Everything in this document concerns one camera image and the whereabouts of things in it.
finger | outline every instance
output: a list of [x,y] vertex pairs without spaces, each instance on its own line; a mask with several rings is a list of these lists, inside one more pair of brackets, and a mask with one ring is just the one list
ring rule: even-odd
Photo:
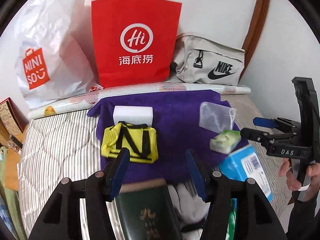
[[283,164],[281,165],[281,168],[280,168],[280,171],[279,171],[279,176],[280,177],[283,177],[285,175],[285,173],[289,169],[289,166],[290,166],[289,159],[284,158],[283,159]]
[[286,176],[287,176],[287,185],[289,190],[296,191],[301,188],[301,183],[295,179],[291,169],[286,173]]
[[309,177],[316,176],[319,174],[320,174],[320,163],[312,164],[307,168],[307,175]]

blue box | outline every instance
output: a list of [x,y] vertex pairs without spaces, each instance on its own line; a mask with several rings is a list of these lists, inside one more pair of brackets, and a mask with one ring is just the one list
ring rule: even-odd
[[247,145],[229,154],[219,168],[229,179],[240,181],[245,181],[247,178],[255,179],[269,202],[273,199],[268,179],[252,145]]

barcode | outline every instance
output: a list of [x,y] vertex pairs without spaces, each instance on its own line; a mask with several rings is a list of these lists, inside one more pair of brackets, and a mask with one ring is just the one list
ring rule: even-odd
[[251,157],[250,160],[252,161],[252,164],[253,164],[255,170],[257,170],[261,167],[256,156]]

green soap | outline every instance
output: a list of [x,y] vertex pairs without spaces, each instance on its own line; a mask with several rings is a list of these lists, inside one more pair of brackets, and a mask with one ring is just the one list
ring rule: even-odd
[[240,131],[226,130],[210,140],[210,149],[219,153],[229,154],[240,141]]

transparent plastic object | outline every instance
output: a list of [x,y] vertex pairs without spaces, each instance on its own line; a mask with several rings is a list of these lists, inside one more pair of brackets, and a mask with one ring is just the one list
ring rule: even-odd
[[235,119],[235,108],[210,102],[202,102],[200,105],[199,126],[202,128],[222,133],[225,130],[232,130]]

